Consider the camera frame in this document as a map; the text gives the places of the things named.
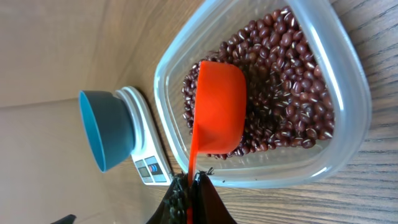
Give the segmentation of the red measuring scoop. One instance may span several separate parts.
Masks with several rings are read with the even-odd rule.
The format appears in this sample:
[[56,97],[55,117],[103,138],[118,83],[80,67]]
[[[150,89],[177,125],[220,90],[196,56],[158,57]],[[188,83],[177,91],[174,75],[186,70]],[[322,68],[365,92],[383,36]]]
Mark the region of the red measuring scoop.
[[[247,100],[242,71],[231,64],[200,62],[195,97],[188,185],[193,184],[198,154],[227,154],[239,145],[244,129]],[[191,205],[187,223],[191,223]]]

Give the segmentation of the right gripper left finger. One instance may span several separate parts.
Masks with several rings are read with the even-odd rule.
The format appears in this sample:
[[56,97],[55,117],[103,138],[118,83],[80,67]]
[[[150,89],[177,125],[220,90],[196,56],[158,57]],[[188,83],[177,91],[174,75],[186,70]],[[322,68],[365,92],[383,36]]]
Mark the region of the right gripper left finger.
[[187,209],[190,205],[188,190],[187,174],[175,175],[160,205],[147,224],[186,224]]

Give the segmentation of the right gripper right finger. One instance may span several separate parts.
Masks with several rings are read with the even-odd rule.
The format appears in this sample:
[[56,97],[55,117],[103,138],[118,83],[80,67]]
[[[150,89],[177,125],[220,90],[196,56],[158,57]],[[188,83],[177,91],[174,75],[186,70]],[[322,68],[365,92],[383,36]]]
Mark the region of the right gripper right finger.
[[210,176],[214,168],[199,171],[191,185],[191,223],[193,224],[237,224],[225,207]]

